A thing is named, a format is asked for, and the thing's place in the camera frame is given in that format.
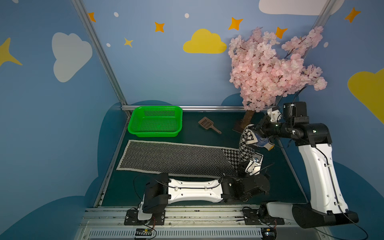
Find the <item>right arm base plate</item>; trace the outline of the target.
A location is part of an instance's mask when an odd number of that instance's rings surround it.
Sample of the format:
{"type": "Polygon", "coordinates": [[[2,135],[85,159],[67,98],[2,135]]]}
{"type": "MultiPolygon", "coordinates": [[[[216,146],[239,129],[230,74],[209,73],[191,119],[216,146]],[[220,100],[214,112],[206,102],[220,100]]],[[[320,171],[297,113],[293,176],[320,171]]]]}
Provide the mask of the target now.
{"type": "Polygon", "coordinates": [[[259,209],[244,207],[242,212],[246,225],[266,225],[269,227],[276,227],[285,224],[284,219],[270,216],[264,206],[261,206],[259,209]]]}

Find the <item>black white knitted scarf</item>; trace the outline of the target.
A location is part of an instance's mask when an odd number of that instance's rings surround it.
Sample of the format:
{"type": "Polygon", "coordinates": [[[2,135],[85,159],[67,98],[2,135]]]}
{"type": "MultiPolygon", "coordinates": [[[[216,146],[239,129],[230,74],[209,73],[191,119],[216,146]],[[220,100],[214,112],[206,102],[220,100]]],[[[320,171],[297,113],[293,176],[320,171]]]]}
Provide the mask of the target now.
{"type": "Polygon", "coordinates": [[[129,140],[117,166],[118,171],[148,174],[167,173],[175,177],[237,177],[238,163],[249,161],[254,149],[241,137],[241,148],[129,140]]]}

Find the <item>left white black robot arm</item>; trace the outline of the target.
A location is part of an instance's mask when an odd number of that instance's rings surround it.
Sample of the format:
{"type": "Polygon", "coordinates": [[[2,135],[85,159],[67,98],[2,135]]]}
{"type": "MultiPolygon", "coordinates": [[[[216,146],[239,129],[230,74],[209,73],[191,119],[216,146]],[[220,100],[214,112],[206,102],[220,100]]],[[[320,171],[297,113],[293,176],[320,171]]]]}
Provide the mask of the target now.
{"type": "Polygon", "coordinates": [[[185,201],[210,203],[248,202],[256,195],[270,191],[269,177],[259,161],[251,161],[240,177],[223,175],[206,182],[188,182],[169,178],[167,173],[152,177],[146,184],[143,199],[137,210],[139,221],[155,220],[169,204],[185,201]]]}

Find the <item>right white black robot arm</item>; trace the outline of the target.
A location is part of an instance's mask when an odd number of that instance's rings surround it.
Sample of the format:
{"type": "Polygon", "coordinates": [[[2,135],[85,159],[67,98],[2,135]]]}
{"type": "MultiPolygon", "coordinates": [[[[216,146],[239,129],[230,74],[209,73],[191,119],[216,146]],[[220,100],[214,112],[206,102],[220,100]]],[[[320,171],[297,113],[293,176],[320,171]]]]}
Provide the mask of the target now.
{"type": "Polygon", "coordinates": [[[285,103],[282,110],[268,109],[254,129],[265,139],[293,140],[310,185],[309,203],[266,203],[270,217],[295,221],[303,229],[358,223],[358,214],[350,211],[339,187],[330,130],[325,124],[310,123],[305,102],[285,103]]]}

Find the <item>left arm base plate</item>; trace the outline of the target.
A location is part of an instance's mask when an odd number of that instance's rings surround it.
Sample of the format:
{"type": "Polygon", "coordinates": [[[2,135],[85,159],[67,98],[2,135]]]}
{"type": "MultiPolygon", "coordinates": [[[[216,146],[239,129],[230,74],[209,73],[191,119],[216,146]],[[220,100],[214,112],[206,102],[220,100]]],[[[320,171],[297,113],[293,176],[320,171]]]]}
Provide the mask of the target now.
{"type": "Polygon", "coordinates": [[[163,226],[165,223],[166,211],[155,214],[146,214],[136,208],[128,209],[126,212],[124,225],[125,226],[163,226]]]}

